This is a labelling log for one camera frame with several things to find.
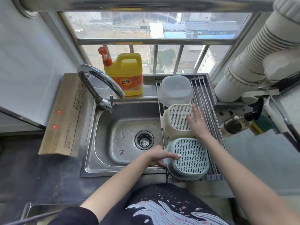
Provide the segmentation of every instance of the sink basin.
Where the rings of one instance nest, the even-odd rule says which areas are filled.
[[[152,146],[163,145],[157,99],[116,102],[113,113],[96,109],[81,177],[111,176]],[[149,167],[145,174],[165,173]]]

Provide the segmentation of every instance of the chrome faucet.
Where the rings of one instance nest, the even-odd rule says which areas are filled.
[[[107,74],[105,74],[103,71],[101,71],[91,65],[83,64],[77,68],[77,73],[78,73],[78,76],[79,76],[80,80],[82,81],[82,83],[84,83],[84,85],[86,86],[88,91],[92,94],[96,105],[99,106],[100,109],[106,110],[109,113],[112,113],[115,110],[117,105],[113,103],[113,95],[112,94],[110,94],[110,100],[108,101],[108,100],[102,98],[98,92],[96,92],[95,88],[92,86],[92,84],[88,80],[86,73],[89,73],[89,74],[95,76],[96,78],[98,78],[99,80],[103,81],[107,86],[109,86],[117,94],[117,96],[120,99],[125,97],[125,93],[120,88],[120,86],[113,79],[111,79]]]

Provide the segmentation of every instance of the draining basket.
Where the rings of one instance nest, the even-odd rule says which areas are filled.
[[[193,118],[192,106],[189,104],[174,104],[160,117],[160,126],[171,138],[193,137],[186,115]]]
[[[181,154],[181,158],[178,160],[171,158],[163,160],[175,178],[195,181],[207,173],[209,168],[208,152],[199,140],[195,138],[174,139],[169,142],[165,150]]]

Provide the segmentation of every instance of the sink drain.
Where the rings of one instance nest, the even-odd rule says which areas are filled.
[[[135,136],[134,142],[139,149],[147,150],[152,147],[154,137],[150,132],[142,131]]]

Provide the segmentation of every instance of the cardboard box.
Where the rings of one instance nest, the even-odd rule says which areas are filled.
[[[39,154],[71,154],[83,89],[77,73],[63,75]]]

